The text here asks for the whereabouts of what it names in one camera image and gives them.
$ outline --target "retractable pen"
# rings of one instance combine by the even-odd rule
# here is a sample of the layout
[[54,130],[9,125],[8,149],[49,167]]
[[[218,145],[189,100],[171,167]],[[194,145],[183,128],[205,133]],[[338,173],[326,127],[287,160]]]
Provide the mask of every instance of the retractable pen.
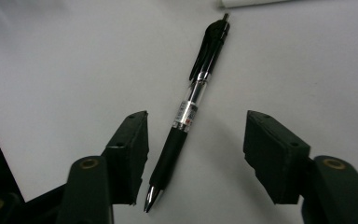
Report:
[[225,43],[228,30],[228,14],[226,13],[222,20],[212,23],[205,31],[199,55],[190,74],[191,84],[185,100],[179,106],[179,111],[149,181],[150,186],[145,201],[146,213],[149,212],[158,195],[165,190],[171,179],[176,160],[185,143],[202,94],[211,79],[214,65]]

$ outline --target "white table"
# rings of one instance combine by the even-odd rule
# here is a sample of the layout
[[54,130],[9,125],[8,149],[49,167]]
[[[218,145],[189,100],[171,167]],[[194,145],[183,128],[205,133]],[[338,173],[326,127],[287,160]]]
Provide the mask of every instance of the white table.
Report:
[[148,161],[124,223],[301,223],[243,158],[246,111],[270,114],[358,170],[358,1],[231,9],[231,30],[171,184],[143,213],[148,180],[186,93],[215,2],[0,0],[0,146],[29,201],[149,112]]

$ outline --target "rubber grip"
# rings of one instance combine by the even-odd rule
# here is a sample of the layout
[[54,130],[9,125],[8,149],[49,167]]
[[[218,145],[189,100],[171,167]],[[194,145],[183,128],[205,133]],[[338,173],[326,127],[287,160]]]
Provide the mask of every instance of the rubber grip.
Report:
[[165,189],[167,187],[186,137],[187,133],[171,128],[156,168],[150,178],[149,184],[151,186],[157,189]]

